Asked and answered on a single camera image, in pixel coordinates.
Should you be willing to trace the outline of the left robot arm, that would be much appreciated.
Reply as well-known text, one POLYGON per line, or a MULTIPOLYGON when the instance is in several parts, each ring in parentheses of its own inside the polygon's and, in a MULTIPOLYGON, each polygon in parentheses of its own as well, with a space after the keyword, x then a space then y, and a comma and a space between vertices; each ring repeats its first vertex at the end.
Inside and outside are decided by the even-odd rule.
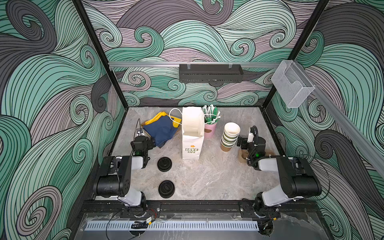
POLYGON ((128 156, 109 156, 103 159, 94 183, 94 195, 104 199, 116 199, 126 207, 147 210, 146 197, 131 187, 132 171, 144 169, 150 160, 149 151, 156 147, 155 140, 137 136, 131 142, 128 156))

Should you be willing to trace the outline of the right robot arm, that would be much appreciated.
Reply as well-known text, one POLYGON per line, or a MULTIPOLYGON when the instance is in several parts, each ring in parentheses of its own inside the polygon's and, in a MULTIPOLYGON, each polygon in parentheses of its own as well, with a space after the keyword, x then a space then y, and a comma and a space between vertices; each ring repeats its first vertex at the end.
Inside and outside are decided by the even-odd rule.
POLYGON ((237 142, 237 146, 246 151, 244 159, 248 166, 257 171, 279 174, 279 184, 276 187, 257 194, 257 210, 321 195, 321 183, 306 159, 266 156, 265 144, 265 139, 256 136, 240 137, 237 142))

